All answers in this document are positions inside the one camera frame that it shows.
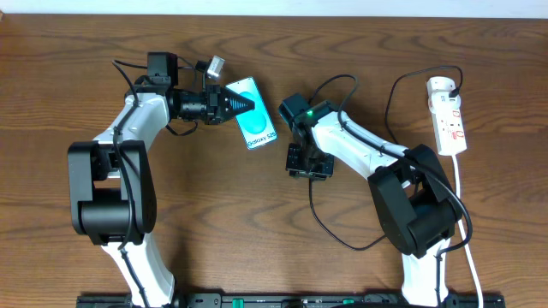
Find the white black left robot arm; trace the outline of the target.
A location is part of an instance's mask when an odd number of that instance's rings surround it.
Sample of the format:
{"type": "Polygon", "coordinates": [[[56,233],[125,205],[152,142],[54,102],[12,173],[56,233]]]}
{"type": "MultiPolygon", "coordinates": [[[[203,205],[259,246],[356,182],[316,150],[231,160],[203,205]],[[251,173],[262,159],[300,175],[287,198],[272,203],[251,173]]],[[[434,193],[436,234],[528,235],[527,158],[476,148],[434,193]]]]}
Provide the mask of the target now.
{"type": "Polygon", "coordinates": [[[91,141],[68,149],[71,220],[115,261],[127,295],[81,295],[79,307],[184,307],[176,278],[152,234],[157,197],[147,152],[174,119],[218,125],[253,110],[249,98],[204,83],[199,92],[178,86],[181,57],[150,52],[146,73],[128,82],[124,107],[91,141]]]}

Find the blue Galaxy smartphone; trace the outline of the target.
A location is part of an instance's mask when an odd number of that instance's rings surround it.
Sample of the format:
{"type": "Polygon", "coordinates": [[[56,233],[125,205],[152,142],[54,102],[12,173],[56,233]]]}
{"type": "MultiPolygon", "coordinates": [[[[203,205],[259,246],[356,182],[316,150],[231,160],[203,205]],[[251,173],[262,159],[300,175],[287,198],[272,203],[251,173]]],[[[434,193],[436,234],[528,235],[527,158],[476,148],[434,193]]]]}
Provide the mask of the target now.
{"type": "Polygon", "coordinates": [[[228,89],[254,101],[254,110],[236,117],[244,142],[249,150],[257,149],[277,139],[265,102],[253,77],[229,83],[228,89]]]}

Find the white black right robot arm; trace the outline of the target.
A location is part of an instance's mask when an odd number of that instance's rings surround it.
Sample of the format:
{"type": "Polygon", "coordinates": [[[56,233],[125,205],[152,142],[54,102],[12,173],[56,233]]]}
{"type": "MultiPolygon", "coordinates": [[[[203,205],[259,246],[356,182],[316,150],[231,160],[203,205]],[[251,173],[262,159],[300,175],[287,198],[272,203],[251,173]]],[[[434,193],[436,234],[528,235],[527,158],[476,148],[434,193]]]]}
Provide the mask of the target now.
{"type": "Polygon", "coordinates": [[[450,243],[457,222],[470,215],[434,151],[385,141],[335,104],[312,106],[299,93],[285,98],[278,112],[294,138],[286,162],[290,176],[324,181],[339,159],[366,179],[384,237],[402,254],[403,298],[411,305],[446,306],[444,255],[472,235],[450,243]]]}

